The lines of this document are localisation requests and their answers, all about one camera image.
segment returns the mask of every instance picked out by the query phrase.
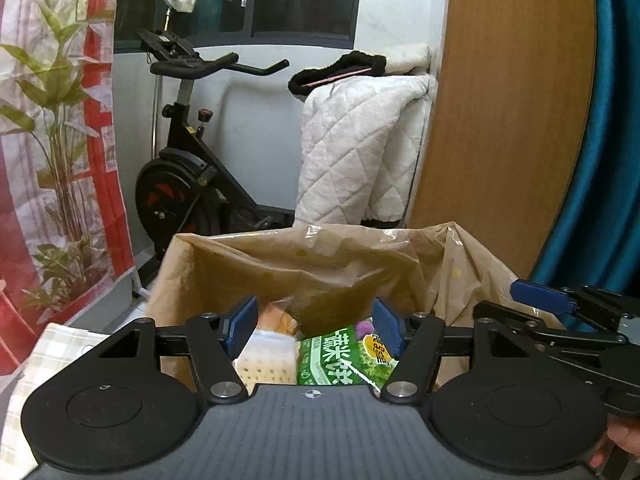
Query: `gray ribbed surface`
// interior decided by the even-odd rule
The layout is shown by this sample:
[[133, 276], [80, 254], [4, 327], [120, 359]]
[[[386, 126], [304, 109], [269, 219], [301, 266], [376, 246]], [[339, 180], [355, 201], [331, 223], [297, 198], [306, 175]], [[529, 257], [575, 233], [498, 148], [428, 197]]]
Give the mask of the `gray ribbed surface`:
[[[322, 393], [310, 399], [305, 392]], [[30, 480], [85, 479], [45, 466]], [[260, 386], [247, 402], [209, 410], [193, 436], [148, 466], [101, 480], [506, 480], [462, 462], [410, 407], [366, 386]], [[584, 468], [528, 480], [588, 480]]]

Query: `black knob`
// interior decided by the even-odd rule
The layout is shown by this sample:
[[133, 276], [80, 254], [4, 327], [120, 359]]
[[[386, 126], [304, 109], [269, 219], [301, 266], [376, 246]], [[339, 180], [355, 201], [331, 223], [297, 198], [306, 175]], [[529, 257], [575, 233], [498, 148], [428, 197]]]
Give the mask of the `black knob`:
[[164, 105], [162, 108], [162, 117], [166, 117], [167, 119], [171, 119], [171, 116], [174, 113], [173, 105]]
[[207, 110], [206, 108], [201, 108], [198, 110], [198, 120], [201, 123], [208, 123], [213, 117], [213, 112], [211, 110]]

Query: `window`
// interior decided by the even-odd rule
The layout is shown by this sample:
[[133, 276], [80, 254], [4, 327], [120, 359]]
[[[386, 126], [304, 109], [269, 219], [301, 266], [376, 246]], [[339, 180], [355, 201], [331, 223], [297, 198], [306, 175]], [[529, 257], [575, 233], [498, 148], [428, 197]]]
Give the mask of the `window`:
[[[197, 0], [174, 12], [170, 29], [196, 46], [243, 43], [352, 48], [358, 0]], [[118, 0], [116, 51], [140, 46], [136, 31], [161, 28], [163, 0]]]

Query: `exercise bike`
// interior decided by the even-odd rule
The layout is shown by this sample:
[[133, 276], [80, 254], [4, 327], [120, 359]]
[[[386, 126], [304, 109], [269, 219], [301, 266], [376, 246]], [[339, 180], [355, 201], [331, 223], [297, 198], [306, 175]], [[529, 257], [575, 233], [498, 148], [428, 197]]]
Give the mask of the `exercise bike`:
[[140, 269], [143, 286], [155, 277], [174, 234], [203, 236], [290, 227], [293, 211], [260, 206], [203, 142], [205, 124], [213, 115], [198, 111], [200, 125], [188, 123], [194, 81], [219, 70], [267, 76], [289, 66], [283, 59], [268, 68], [238, 63], [233, 52], [204, 60], [188, 41], [167, 31], [140, 30], [142, 48], [156, 58], [152, 74], [180, 79], [174, 104], [162, 108], [171, 119], [166, 147], [144, 165], [136, 181], [136, 209], [156, 257]]

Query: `brown paper bag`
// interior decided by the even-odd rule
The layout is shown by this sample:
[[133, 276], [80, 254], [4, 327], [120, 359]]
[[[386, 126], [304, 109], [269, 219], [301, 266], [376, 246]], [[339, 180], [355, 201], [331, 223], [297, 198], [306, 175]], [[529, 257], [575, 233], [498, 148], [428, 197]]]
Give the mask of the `brown paper bag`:
[[[179, 234], [162, 262], [148, 315], [159, 326], [176, 325], [202, 312], [226, 312], [249, 294], [260, 305], [290, 298], [287, 311], [311, 337], [369, 317], [379, 296], [400, 312], [431, 312], [458, 326], [471, 326], [473, 306], [491, 300], [561, 327], [553, 315], [514, 302], [514, 280], [454, 222], [419, 230], [328, 224], [211, 238]], [[464, 367], [463, 360], [447, 359], [438, 383]], [[185, 362], [164, 362], [162, 370], [191, 384]]]

